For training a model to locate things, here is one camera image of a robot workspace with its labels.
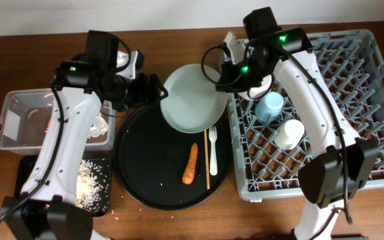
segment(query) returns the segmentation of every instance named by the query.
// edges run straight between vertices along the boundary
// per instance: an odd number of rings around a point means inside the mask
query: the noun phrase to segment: white label
[[[20,116],[8,110],[4,123],[4,136],[17,141],[17,133],[19,132]]]

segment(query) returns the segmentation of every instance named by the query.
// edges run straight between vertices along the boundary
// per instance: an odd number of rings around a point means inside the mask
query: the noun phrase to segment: plastic dish rack
[[[362,139],[379,141],[379,157],[365,188],[384,187],[384,62],[373,34],[354,30],[308,37],[321,74],[347,120]],[[246,201],[303,195],[297,173],[313,159],[307,135],[290,151],[274,144],[276,129],[299,116],[278,82],[272,90],[284,96],[284,106],[270,124],[256,118],[257,102],[234,94],[228,97],[235,176],[239,196]]]

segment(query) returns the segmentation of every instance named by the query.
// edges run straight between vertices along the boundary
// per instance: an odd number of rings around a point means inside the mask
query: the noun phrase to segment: wooden tabletop
[[[371,30],[384,58],[384,22],[303,25],[308,33],[349,29]],[[208,48],[222,42],[228,31],[245,38],[242,28],[116,33],[132,49],[145,54],[144,72],[162,80],[182,65],[199,63]],[[60,62],[84,51],[86,33],[0,37],[0,113],[5,95],[12,90],[46,88]],[[208,58],[217,64],[217,54]],[[0,206],[12,196],[17,165],[22,156],[0,151]],[[249,203],[237,193],[233,169],[220,189],[198,206],[162,211],[134,200],[113,176],[110,211],[94,219],[94,228],[115,239],[249,239],[289,233],[298,224],[303,197]],[[350,202],[354,225],[344,215],[337,220],[336,235],[360,233],[384,239],[384,189],[358,192]],[[0,239],[13,236],[3,224]]]

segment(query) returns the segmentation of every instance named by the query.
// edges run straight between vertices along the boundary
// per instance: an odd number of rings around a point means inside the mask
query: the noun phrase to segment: white fork
[[[216,158],[216,140],[217,128],[212,126],[209,129],[208,138],[211,142],[211,156],[210,156],[210,174],[217,175],[217,158]]]

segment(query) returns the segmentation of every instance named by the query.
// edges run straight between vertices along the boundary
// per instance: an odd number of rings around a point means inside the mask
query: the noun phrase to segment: light blue cup
[[[255,108],[256,117],[266,122],[273,116],[273,120],[278,118],[284,104],[284,98],[277,92],[270,92],[264,96]]]

